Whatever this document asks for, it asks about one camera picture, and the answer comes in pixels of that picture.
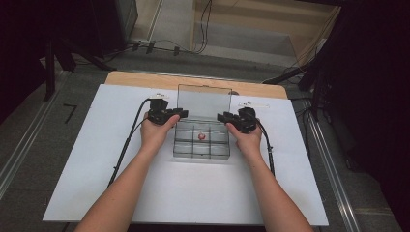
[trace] wire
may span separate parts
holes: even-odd
[[[298,76],[298,79],[299,79],[298,82],[292,82],[290,79],[287,79],[286,81],[289,82],[290,84],[299,84],[302,78]]]
[[[310,100],[311,101],[311,98],[310,97],[303,97],[303,98],[296,98],[296,99],[290,99],[291,101],[297,101],[297,100]]]
[[[67,231],[67,228],[69,228],[69,225],[70,225],[70,223],[67,222],[67,223],[64,225],[63,230],[61,230],[61,232],[66,232],[66,231]]]
[[[308,144],[308,121],[310,119],[309,113],[307,114],[307,121],[305,121],[305,118],[306,118],[305,115],[309,111],[311,111],[311,107],[303,109],[303,112],[300,115],[298,115],[298,117],[302,115],[302,123],[304,125],[304,131],[305,131],[305,148],[307,149],[307,157],[310,160],[310,146]]]
[[[229,12],[230,10],[232,10],[236,4],[239,3],[240,0],[236,0],[236,2],[234,4],[232,4],[232,6],[230,6],[228,9],[226,9],[225,11],[220,12],[221,14],[226,14],[227,12]]]
[[[109,59],[107,59],[107,60],[101,60],[101,62],[104,63],[104,64],[106,64],[106,63],[112,61],[113,59],[115,59],[115,57],[117,57],[119,54],[121,54],[121,53],[123,53],[123,52],[126,52],[126,51],[130,50],[131,48],[132,48],[131,46],[128,46],[128,47],[126,47],[126,48],[123,49],[123,50],[120,50],[120,51],[116,51],[116,52],[112,52],[112,53],[110,53],[110,54],[107,54],[107,55],[105,55],[105,56],[111,56],[111,57],[110,57]],[[91,65],[91,64],[92,64],[91,62],[85,62],[85,61],[81,61],[81,60],[75,60],[75,61],[76,61],[76,62],[81,62],[80,64],[78,64],[79,66]]]
[[[295,114],[301,113],[301,112],[303,112],[304,110],[305,110],[305,108],[300,109],[300,110],[296,111]]]
[[[262,134],[265,136],[266,145],[268,146],[269,166],[270,166],[272,174],[275,176],[274,158],[273,158],[273,155],[272,155],[273,147],[271,146],[271,143],[269,141],[268,133],[266,132],[266,130],[263,127],[262,123],[255,116],[253,116],[252,114],[249,114],[247,112],[244,112],[244,113],[247,114],[252,120],[255,120],[256,124],[258,125],[258,127],[262,131]]]
[[[147,102],[147,101],[150,101],[150,99],[144,100],[142,102],[141,106],[139,106],[138,112],[136,113],[135,119],[133,120],[133,124],[132,124],[132,127],[131,127],[130,134],[129,134],[128,138],[126,139],[126,142],[124,143],[123,150],[121,151],[120,157],[118,158],[117,165],[114,167],[114,172],[112,173],[112,176],[111,176],[111,179],[109,180],[108,186],[110,186],[114,182],[115,177],[117,176],[118,169],[120,168],[121,162],[123,161],[124,154],[127,151],[127,148],[130,144],[133,133],[136,131],[136,129],[139,127],[139,125],[141,125],[141,123],[145,120],[145,119],[142,120],[136,126],[136,122],[138,121],[139,114],[141,113],[141,109],[144,106],[145,102]]]
[[[148,119],[148,118],[144,118],[141,122],[139,122],[139,124],[136,125],[135,129],[132,131],[132,134],[134,134],[135,131],[138,129],[138,127],[141,126],[141,124],[142,124],[145,120],[147,120],[147,119]]]
[[[208,17],[207,17],[207,19],[206,19],[207,22],[206,22],[205,32],[204,32],[204,27],[203,27],[203,20],[204,20],[204,19],[203,19],[203,18],[204,18],[204,15],[205,15],[205,13],[206,13],[206,11],[207,11],[208,8],[209,8],[209,11],[208,11]],[[196,50],[196,45],[195,45],[195,48],[193,49],[193,51],[190,51],[189,49],[187,49],[187,48],[185,48],[185,47],[183,47],[183,46],[181,46],[181,45],[179,45],[179,44],[177,44],[177,43],[175,43],[175,42],[173,42],[173,41],[171,41],[171,40],[151,41],[151,42],[149,42],[149,43],[169,42],[169,43],[175,44],[175,45],[177,45],[178,47],[180,47],[180,48],[183,50],[183,51],[181,51],[181,52],[190,53],[190,54],[200,54],[200,53],[202,53],[202,52],[205,50],[206,46],[208,45],[208,28],[209,28],[209,18],[210,18],[210,16],[211,16],[211,10],[212,10],[212,0],[209,0],[208,3],[207,3],[207,5],[205,6],[205,8],[204,8],[204,10],[203,10],[203,12],[202,12],[202,16],[201,16],[201,35],[202,35],[202,43],[201,43],[201,47],[199,48],[199,50]],[[174,51],[174,50],[171,50],[171,49],[159,48],[159,47],[153,47],[153,49],[165,50],[165,51]]]

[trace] metal rail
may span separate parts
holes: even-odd
[[[18,168],[23,163],[28,151],[31,148],[31,145],[33,144],[34,140],[37,137],[37,134],[42,128],[42,125],[50,111],[50,108],[53,106],[55,99],[57,98],[58,93],[60,92],[60,89],[66,82],[68,75],[69,72],[60,72],[59,78],[57,78],[56,81],[56,92],[50,97],[48,101],[43,101],[39,111],[37,112],[30,126],[27,128],[27,131],[21,137],[12,155],[7,160],[6,165],[4,165],[3,169],[1,170],[0,199],[6,193],[6,190],[12,182],[15,173],[17,173]]]
[[[304,105],[305,107],[310,107],[310,103],[307,101],[304,101]],[[346,226],[346,230],[348,232],[360,232],[361,229],[359,227],[359,223],[356,220],[353,208],[349,201],[349,197],[347,196],[346,190],[343,187],[343,183],[338,176],[335,163],[333,161],[326,140],[323,136],[323,132],[320,129],[320,125],[314,120],[309,120],[309,123],[314,136],[314,140],[317,144],[317,148],[319,149],[319,154],[325,165],[325,169],[328,174],[332,190],[335,194],[338,208],[340,210],[341,217],[343,218],[344,225]]]

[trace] clear plastic box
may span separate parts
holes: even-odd
[[[189,111],[175,127],[174,157],[227,160],[229,134],[217,114],[229,111],[231,89],[180,85],[178,107]]]

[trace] person's left hand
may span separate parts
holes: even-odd
[[[141,148],[140,150],[147,150],[152,154],[156,154],[166,139],[168,131],[180,119],[179,115],[174,115],[164,125],[157,125],[151,121],[144,120],[141,127]]]

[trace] hand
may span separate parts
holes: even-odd
[[[251,159],[255,156],[260,155],[260,139],[262,137],[262,130],[259,127],[256,127],[251,133],[242,133],[238,131],[235,126],[230,123],[226,124],[229,132],[237,139],[236,145],[239,150],[244,154],[248,159]]]
[[[144,120],[141,127],[140,150],[147,150],[152,154],[156,154],[165,141],[168,131],[174,127],[179,119],[179,115],[174,115],[164,125],[154,124],[148,119]]]

